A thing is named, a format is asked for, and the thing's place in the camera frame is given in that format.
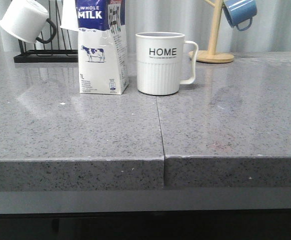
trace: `mug handle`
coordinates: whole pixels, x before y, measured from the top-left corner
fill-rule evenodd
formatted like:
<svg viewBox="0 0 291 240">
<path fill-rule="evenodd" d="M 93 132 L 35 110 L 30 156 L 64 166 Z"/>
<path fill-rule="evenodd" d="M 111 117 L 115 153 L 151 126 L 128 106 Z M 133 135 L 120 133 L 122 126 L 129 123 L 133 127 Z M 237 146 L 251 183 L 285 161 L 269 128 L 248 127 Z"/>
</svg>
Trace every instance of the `mug handle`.
<svg viewBox="0 0 291 240">
<path fill-rule="evenodd" d="M 46 19 L 46 21 L 51 25 L 52 27 L 52 35 L 51 37 L 48 39 L 48 40 L 43 40 L 41 39 L 40 37 L 36 37 L 35 40 L 37 40 L 38 42 L 42 43 L 42 44 L 48 44 L 52 41 L 52 39 L 54 39 L 56 33 L 57 33 L 57 27 L 56 25 L 54 24 L 53 21 L 51 21 L 49 18 Z"/>
<path fill-rule="evenodd" d="M 248 26 L 246 26 L 245 28 L 239 28 L 239 25 L 237 25 L 236 26 L 236 28 L 240 31 L 240 32 L 242 32 L 242 31 L 245 31 L 245 30 L 247 30 L 248 28 L 250 28 L 251 27 L 251 25 L 252 25 L 252 17 L 250 18 L 250 22 L 249 22 L 249 25 Z"/>
<path fill-rule="evenodd" d="M 189 79 L 186 80 L 181 80 L 180 84 L 192 84 L 195 79 L 196 79 L 196 62 L 197 62 L 197 55 L 198 55 L 198 51 L 199 51 L 199 47 L 198 44 L 196 44 L 194 41 L 184 41 L 184 44 L 192 44 L 195 47 L 195 51 L 193 51 L 192 53 L 192 61 L 191 61 L 191 77 Z"/>
</svg>

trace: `white cup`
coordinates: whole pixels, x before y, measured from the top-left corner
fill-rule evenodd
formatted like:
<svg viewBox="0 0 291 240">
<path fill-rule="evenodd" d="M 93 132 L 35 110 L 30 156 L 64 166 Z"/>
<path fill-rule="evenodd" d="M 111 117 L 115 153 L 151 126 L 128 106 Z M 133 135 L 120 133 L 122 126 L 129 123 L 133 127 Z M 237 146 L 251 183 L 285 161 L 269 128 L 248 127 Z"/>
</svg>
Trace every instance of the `white cup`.
<svg viewBox="0 0 291 240">
<path fill-rule="evenodd" d="M 48 40 L 43 40 L 38 36 L 46 22 L 52 26 L 53 32 Z M 0 26 L 17 39 L 31 44 L 36 41 L 47 44 L 57 32 L 47 9 L 35 0 L 13 0 L 0 20 Z"/>
<path fill-rule="evenodd" d="M 191 61 L 191 77 L 181 80 L 184 44 L 195 47 Z M 170 95 L 180 84 L 196 79 L 199 47 L 185 35 L 176 32 L 142 32 L 136 34 L 137 89 L 149 95 Z"/>
<path fill-rule="evenodd" d="M 76 32 L 79 31 L 75 0 L 63 0 L 62 20 L 60 28 Z"/>
</svg>

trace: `wooden base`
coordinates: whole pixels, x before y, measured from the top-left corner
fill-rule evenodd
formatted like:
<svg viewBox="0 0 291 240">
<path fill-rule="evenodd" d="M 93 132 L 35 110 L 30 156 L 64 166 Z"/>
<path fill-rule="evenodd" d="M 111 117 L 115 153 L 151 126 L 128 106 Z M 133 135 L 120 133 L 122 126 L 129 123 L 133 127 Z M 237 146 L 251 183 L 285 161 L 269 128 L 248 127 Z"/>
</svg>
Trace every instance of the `wooden base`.
<svg viewBox="0 0 291 240">
<path fill-rule="evenodd" d="M 226 64 L 231 63 L 235 57 L 230 53 L 216 52 L 215 55 L 209 55 L 208 51 L 199 51 L 196 57 L 198 62 L 210 63 L 210 64 Z"/>
</svg>

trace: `cow illustration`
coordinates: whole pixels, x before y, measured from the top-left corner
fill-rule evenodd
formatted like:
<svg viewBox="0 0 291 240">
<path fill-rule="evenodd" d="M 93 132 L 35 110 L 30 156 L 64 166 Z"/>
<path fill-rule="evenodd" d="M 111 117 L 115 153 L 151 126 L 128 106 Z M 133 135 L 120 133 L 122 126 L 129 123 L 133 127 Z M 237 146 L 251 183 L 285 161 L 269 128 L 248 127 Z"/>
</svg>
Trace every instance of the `cow illustration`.
<svg viewBox="0 0 291 240">
<path fill-rule="evenodd" d="M 106 60 L 105 51 L 103 48 L 89 48 L 84 45 L 81 46 L 87 55 L 87 62 L 89 63 L 104 63 Z"/>
</svg>

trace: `speckled stone surface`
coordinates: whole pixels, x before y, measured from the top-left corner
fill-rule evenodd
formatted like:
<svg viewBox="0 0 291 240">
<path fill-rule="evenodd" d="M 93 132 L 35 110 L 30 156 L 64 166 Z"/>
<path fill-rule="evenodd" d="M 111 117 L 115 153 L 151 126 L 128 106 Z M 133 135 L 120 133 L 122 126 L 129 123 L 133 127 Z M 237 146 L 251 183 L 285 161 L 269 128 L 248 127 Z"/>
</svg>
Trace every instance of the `speckled stone surface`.
<svg viewBox="0 0 291 240">
<path fill-rule="evenodd" d="M 157 104 L 166 186 L 291 187 L 291 53 L 197 63 Z"/>
<path fill-rule="evenodd" d="M 162 188 L 155 96 L 79 93 L 77 63 L 0 52 L 0 191 Z"/>
<path fill-rule="evenodd" d="M 169 96 L 80 94 L 76 63 L 0 53 L 0 191 L 291 188 L 291 53 L 196 64 Z M 189 76 L 184 58 L 183 76 Z"/>
</svg>

